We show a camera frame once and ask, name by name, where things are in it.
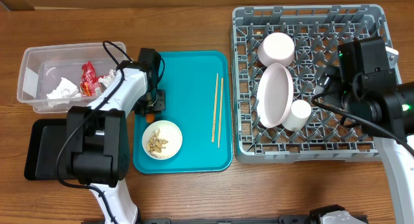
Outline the orange carrot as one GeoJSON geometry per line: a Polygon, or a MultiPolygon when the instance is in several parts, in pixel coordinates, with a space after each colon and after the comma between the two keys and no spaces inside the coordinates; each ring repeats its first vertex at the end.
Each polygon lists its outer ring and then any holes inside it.
{"type": "Polygon", "coordinates": [[[148,124],[152,124],[154,121],[155,121],[155,114],[150,113],[146,115],[146,122],[148,124]]]}

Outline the white tissue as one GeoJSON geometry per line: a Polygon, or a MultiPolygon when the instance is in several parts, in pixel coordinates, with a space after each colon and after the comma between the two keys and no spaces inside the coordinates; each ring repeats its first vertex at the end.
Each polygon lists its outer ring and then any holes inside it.
{"type": "Polygon", "coordinates": [[[68,104],[69,101],[56,101],[56,99],[65,99],[65,98],[79,98],[81,93],[79,92],[78,87],[73,84],[70,80],[66,78],[61,78],[60,84],[55,88],[51,93],[47,94],[47,99],[49,107],[54,107],[59,104],[68,104]]]}
{"type": "Polygon", "coordinates": [[[98,82],[101,83],[105,88],[108,88],[112,84],[115,78],[116,78],[116,72],[111,69],[108,74],[100,76],[98,78],[98,82]]]}

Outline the red snack wrapper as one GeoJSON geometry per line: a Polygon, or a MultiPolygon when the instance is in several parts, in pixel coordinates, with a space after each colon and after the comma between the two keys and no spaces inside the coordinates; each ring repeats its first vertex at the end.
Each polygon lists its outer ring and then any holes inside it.
{"type": "Polygon", "coordinates": [[[80,91],[83,97],[100,96],[102,94],[102,86],[90,61],[82,65],[80,91]]]}

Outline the large pink plate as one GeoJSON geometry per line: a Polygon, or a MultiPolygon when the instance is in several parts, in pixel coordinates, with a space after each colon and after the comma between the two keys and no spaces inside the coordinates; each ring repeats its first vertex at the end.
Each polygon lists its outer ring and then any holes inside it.
{"type": "Polygon", "coordinates": [[[264,127],[273,128],[287,118],[293,92],[292,76],[283,65],[273,63],[265,69],[256,96],[257,115],[264,127]]]}

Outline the pink bowl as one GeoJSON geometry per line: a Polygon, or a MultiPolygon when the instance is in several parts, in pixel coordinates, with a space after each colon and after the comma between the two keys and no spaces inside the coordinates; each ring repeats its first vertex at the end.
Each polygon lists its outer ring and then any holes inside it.
{"type": "Polygon", "coordinates": [[[261,42],[257,54],[259,61],[266,67],[273,63],[287,67],[293,62],[294,51],[293,39],[285,33],[275,32],[261,42]]]}

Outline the white cup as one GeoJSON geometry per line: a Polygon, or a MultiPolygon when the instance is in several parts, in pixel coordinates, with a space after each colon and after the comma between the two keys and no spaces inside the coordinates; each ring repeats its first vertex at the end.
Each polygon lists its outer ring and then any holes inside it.
{"type": "Polygon", "coordinates": [[[292,103],[290,111],[282,126],[289,131],[301,130],[311,115],[311,105],[305,100],[296,100],[292,103]]]}

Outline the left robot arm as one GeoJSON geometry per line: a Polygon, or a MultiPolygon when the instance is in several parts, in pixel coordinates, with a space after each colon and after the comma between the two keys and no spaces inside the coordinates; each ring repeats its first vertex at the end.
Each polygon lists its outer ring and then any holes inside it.
{"type": "Polygon", "coordinates": [[[126,118],[131,111],[159,114],[165,92],[158,89],[165,62],[155,49],[142,48],[137,60],[116,63],[112,84],[86,107],[73,106],[66,119],[67,140],[56,159],[57,180],[93,193],[104,223],[140,223],[125,177],[129,168],[126,118]]]}

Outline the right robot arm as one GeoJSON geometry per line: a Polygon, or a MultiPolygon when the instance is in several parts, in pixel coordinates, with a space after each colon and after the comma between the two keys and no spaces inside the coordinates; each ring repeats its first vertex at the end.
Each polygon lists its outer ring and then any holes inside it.
{"type": "Polygon", "coordinates": [[[398,52],[380,36],[337,48],[339,66],[317,83],[313,105],[371,137],[386,170],[397,223],[413,222],[413,83],[397,82],[398,52]]]}

